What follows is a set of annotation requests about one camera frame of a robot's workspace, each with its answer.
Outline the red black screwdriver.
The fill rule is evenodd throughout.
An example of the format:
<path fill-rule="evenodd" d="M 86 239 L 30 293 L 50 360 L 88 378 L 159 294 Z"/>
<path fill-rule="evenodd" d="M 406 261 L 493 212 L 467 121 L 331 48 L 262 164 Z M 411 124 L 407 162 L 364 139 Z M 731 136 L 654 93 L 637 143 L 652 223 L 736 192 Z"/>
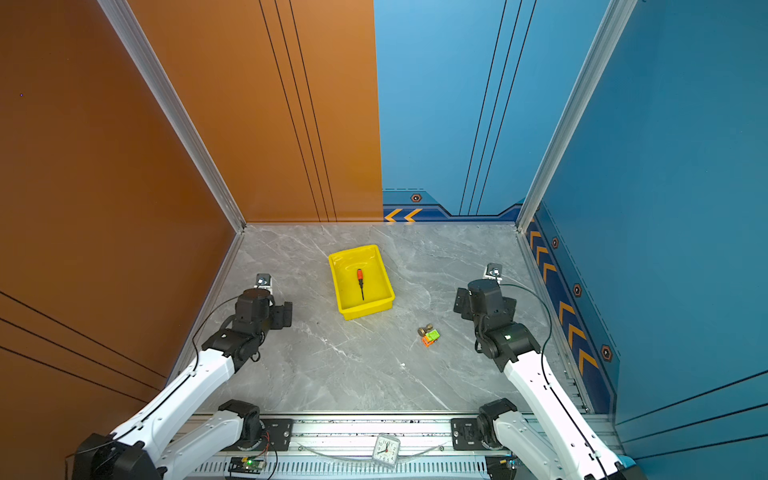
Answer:
<path fill-rule="evenodd" d="M 358 268 L 357 269 L 357 282 L 360 289 L 361 294 L 361 300 L 365 300 L 365 287 L 364 287 L 364 273 L 363 270 Z"/>

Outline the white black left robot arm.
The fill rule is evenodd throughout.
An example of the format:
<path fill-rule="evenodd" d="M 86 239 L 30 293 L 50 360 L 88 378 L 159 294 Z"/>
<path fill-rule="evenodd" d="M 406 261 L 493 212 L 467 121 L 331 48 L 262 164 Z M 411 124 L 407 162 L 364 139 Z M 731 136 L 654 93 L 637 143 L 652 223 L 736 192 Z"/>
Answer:
<path fill-rule="evenodd" d="M 293 305 L 268 288 L 235 297 L 235 311 L 197 348 L 192 362 L 154 399 L 107 435 L 92 434 L 73 455 L 74 479 L 184 479 L 226 447 L 268 450 L 258 406 L 228 400 L 203 425 L 175 436 L 206 399 L 248 362 L 272 330 L 289 328 Z"/>

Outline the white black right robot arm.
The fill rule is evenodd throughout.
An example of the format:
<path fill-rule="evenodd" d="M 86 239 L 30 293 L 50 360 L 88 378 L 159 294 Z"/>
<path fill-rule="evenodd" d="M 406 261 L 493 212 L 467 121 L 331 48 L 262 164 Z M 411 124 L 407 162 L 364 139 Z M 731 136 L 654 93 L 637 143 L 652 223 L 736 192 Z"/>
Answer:
<path fill-rule="evenodd" d="M 479 409 L 482 441 L 511 451 L 537 479 L 643 479 L 640 466 L 609 449 L 578 411 L 545 348 L 514 320 L 516 304 L 492 278 L 471 281 L 455 297 L 454 311 L 473 323 L 476 351 L 493 360 L 543 429 L 530 429 L 517 407 L 500 399 Z"/>

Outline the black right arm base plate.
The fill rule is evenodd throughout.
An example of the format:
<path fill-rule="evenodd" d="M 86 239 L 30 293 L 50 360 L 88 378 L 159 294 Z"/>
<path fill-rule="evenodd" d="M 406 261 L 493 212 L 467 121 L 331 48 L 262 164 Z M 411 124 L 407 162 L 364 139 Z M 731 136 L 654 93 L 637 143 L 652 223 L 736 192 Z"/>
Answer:
<path fill-rule="evenodd" d="M 500 446 L 491 422 L 484 415 L 452 418 L 450 427 L 456 451 L 494 450 Z"/>

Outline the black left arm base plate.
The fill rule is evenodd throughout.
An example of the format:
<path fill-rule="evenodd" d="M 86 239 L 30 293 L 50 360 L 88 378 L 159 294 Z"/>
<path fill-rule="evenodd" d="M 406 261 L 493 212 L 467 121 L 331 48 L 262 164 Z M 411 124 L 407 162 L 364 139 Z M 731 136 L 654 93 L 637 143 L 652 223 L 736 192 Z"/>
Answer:
<path fill-rule="evenodd" d="M 294 428 L 292 418 L 262 418 L 261 436 L 253 451 L 286 452 L 289 450 Z"/>

